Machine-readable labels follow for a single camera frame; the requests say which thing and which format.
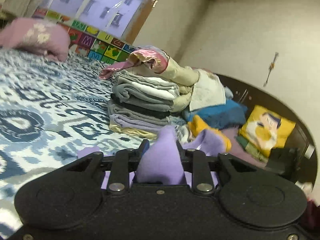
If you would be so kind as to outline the purple hoodie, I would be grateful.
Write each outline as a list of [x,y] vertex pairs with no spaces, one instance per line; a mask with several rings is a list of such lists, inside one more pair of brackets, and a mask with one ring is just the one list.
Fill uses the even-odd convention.
[[[132,183],[191,186],[191,172],[183,169],[176,141],[175,129],[172,126],[161,128],[157,140],[150,144],[149,149],[143,154],[136,171],[130,172],[130,186]],[[80,150],[77,157],[82,160],[98,159],[105,174],[101,188],[107,190],[114,156],[105,157],[98,147],[87,147]]]

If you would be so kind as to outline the grey folded clothes stack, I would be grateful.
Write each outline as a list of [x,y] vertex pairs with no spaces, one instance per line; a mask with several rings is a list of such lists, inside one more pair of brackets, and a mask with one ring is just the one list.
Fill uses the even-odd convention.
[[193,89],[161,77],[143,77],[127,70],[112,76],[107,103],[110,129],[114,132],[156,139],[161,128],[173,123],[190,102]]

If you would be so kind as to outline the purple quilt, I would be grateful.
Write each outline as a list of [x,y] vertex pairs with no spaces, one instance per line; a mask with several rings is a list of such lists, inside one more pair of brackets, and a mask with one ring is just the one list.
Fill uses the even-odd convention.
[[238,136],[238,129],[233,128],[227,128],[223,129],[221,131],[230,141],[232,144],[231,149],[229,150],[229,153],[233,156],[236,156],[239,159],[242,159],[254,166],[257,166],[259,168],[264,168],[266,166],[265,163],[255,159],[253,156],[251,156],[249,153],[247,153],[242,146],[237,142],[236,137]]

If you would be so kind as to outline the yellow and cream folded stack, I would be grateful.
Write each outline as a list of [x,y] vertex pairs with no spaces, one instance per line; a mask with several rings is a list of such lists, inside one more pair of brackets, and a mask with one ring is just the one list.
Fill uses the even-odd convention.
[[184,149],[194,148],[209,156],[227,153],[232,148],[228,137],[220,130],[210,127],[198,115],[186,125],[176,127],[176,135]]

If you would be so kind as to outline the blue jacket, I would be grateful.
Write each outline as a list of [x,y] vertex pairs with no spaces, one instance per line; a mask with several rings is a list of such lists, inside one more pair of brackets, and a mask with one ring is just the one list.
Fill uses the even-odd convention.
[[246,122],[248,108],[233,100],[227,100],[224,105],[209,106],[195,111],[189,111],[189,107],[182,111],[185,121],[193,120],[198,115],[212,128],[225,129],[241,126]]

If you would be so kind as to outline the yellow cartoon cushion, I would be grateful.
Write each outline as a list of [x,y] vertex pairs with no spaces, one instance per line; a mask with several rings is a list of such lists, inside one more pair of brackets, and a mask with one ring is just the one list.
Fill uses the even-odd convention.
[[239,134],[249,140],[265,157],[273,148],[283,148],[295,128],[292,122],[263,106],[256,105]]

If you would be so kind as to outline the blue white patterned bedspread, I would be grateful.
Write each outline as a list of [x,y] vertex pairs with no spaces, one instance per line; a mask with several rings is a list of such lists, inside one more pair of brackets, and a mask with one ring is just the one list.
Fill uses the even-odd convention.
[[1,237],[21,227],[14,208],[27,182],[78,159],[87,148],[113,155],[143,138],[110,129],[112,82],[103,64],[70,53],[57,62],[15,49],[1,50]]

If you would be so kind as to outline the white quilted blanket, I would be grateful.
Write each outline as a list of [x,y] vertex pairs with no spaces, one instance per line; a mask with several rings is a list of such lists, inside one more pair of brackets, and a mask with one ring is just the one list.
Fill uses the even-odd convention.
[[193,87],[189,111],[224,105],[226,103],[225,90],[219,77],[202,69],[196,71],[199,79]]

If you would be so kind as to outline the dark wooden headboard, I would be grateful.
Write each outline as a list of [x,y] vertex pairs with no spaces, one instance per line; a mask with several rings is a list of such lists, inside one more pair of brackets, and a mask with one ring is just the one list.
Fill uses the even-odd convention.
[[247,107],[240,136],[291,181],[314,184],[318,172],[315,142],[296,113],[262,89],[222,74],[219,78],[233,92],[233,100]]

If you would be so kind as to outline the colourful alphabet play mat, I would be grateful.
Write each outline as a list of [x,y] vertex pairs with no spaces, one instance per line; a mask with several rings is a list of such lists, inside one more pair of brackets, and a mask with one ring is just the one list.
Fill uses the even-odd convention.
[[71,40],[70,51],[106,64],[125,61],[135,47],[112,35],[61,13],[37,8],[33,18],[41,18],[63,27]]

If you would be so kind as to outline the pink floral pillow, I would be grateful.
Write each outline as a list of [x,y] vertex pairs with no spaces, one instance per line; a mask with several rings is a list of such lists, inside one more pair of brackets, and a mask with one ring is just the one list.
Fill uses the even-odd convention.
[[1,30],[1,47],[66,61],[71,43],[61,25],[39,18],[16,18]]

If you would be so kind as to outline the window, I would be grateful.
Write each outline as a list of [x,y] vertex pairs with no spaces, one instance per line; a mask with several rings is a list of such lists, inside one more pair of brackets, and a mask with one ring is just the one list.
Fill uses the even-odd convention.
[[78,20],[133,43],[158,0],[44,0],[41,9],[60,21]]

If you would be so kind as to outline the hanging wall ornament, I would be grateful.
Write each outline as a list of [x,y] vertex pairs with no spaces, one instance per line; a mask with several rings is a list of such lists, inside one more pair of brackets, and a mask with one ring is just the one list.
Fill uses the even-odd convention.
[[279,53],[278,53],[278,52],[275,52],[273,61],[272,61],[272,62],[270,63],[270,65],[269,65],[268,75],[267,75],[266,81],[265,81],[264,84],[263,84],[263,87],[266,87],[266,86],[267,86],[268,80],[269,80],[269,78],[270,78],[270,74],[271,74],[271,72],[274,70],[274,67],[275,67],[275,64],[276,64],[276,60],[277,60],[278,57],[279,57]]

